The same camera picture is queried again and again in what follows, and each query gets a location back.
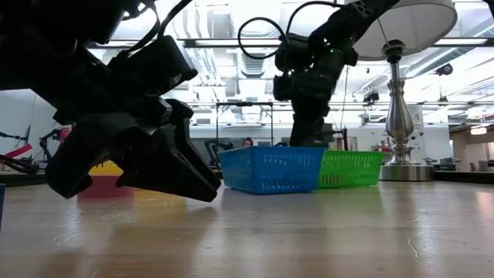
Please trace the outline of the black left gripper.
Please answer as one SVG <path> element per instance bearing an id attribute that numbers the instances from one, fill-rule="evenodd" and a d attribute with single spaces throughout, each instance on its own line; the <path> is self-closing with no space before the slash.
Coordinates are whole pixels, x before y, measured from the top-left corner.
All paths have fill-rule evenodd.
<path id="1" fill-rule="evenodd" d="M 162 95 L 128 93 L 100 61 L 56 66 L 57 84 L 64 87 L 57 94 L 56 121 L 77 123 L 47 165 L 47 184 L 53 191 L 66 199 L 84 192 L 93 185 L 91 168 L 110 160 L 123 170 L 117 187 L 203 202 L 216 198 L 221 182 L 193 146 L 189 120 L 157 129 L 173 111 Z M 116 112 L 129 115 L 88 115 Z"/>

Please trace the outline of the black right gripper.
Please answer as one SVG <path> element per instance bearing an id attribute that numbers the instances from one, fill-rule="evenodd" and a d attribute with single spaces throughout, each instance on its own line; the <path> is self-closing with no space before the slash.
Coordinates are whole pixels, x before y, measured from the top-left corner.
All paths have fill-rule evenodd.
<path id="1" fill-rule="evenodd" d="M 345 66 L 355 66 L 358 54 L 353 47 L 325 47 L 314 57 L 313 65 L 294 76 L 295 97 L 291 147 L 316 147 L 321 139 L 323 116 L 329 113 L 329 101 Z"/>

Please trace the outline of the black monitor on arm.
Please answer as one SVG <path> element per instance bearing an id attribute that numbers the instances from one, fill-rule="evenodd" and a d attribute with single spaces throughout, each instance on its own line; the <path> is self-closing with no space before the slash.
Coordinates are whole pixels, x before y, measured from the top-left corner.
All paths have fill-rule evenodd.
<path id="1" fill-rule="evenodd" d="M 347 129 L 345 127 L 339 130 L 334 130 L 332 124 L 324 124 L 322 128 L 322 135 L 325 142 L 328 143 L 328 148 L 330 150 L 349 150 Z"/>

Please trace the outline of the yellow plastic basket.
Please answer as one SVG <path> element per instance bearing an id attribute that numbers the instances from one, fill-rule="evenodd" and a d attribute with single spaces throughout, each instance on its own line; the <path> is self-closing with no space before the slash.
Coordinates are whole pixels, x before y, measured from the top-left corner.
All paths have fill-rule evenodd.
<path id="1" fill-rule="evenodd" d="M 120 176 L 122 173 L 123 170 L 112 161 L 105 161 L 103 163 L 97 164 L 93 166 L 89 171 L 90 175 L 102 176 Z"/>

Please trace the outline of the blue plastic basket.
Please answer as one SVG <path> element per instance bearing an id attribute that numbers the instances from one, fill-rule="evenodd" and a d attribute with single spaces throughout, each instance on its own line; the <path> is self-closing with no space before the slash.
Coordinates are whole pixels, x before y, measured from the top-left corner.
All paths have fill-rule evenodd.
<path id="1" fill-rule="evenodd" d="M 324 148 L 245 147 L 221 152 L 227 187 L 254 195 L 312 192 Z"/>

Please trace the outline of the green plastic basket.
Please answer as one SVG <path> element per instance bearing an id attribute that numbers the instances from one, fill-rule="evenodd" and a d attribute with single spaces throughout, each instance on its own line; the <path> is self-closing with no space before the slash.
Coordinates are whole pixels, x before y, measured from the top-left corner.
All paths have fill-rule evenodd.
<path id="1" fill-rule="evenodd" d="M 383 152 L 325 151 L 317 189 L 353 188 L 378 183 Z"/>

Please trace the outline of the silver lamp with white shade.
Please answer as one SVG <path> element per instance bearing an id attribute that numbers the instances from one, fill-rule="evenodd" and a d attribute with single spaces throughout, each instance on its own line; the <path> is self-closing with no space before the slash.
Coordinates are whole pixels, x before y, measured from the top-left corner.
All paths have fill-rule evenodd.
<path id="1" fill-rule="evenodd" d="M 387 87 L 390 105 L 386 131 L 391 137 L 392 157 L 381 167 L 382 181 L 432 181 L 434 168 L 416 162 L 408 145 L 414 132 L 412 116 L 404 99 L 402 57 L 432 47 L 455 26 L 458 15 L 452 0 L 362 0 L 366 4 L 390 4 L 358 40 L 355 49 L 363 61 L 386 60 L 390 67 Z"/>

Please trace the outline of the black metal stand frame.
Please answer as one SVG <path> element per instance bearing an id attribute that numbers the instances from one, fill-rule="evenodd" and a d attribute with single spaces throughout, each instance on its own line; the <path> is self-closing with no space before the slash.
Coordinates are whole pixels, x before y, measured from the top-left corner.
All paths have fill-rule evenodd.
<path id="1" fill-rule="evenodd" d="M 248 102 L 248 101 L 239 101 L 239 102 L 220 102 L 215 104 L 215 118 L 216 118 L 216 123 L 215 123 L 215 143 L 217 144 L 219 142 L 219 108 L 220 107 L 227 107 L 230 108 L 231 106 L 235 107 L 253 107 L 253 106 L 258 106 L 261 108 L 261 111 L 263 112 L 263 107 L 268 106 L 270 107 L 270 136 L 271 136 L 271 146 L 274 146 L 274 127 L 273 127 L 273 114 L 274 114 L 274 109 L 273 109 L 273 102 Z"/>

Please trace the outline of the black aluminium table frame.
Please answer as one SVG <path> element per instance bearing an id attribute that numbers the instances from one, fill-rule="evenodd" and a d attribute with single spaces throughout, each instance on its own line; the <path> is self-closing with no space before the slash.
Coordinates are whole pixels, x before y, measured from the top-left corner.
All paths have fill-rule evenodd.
<path id="1" fill-rule="evenodd" d="M 434 173 L 435 181 L 450 181 L 469 184 L 494 185 L 494 172 L 481 171 L 436 171 Z M 0 173 L 0 184 L 7 187 L 43 185 L 46 183 L 44 174 L 10 174 Z"/>

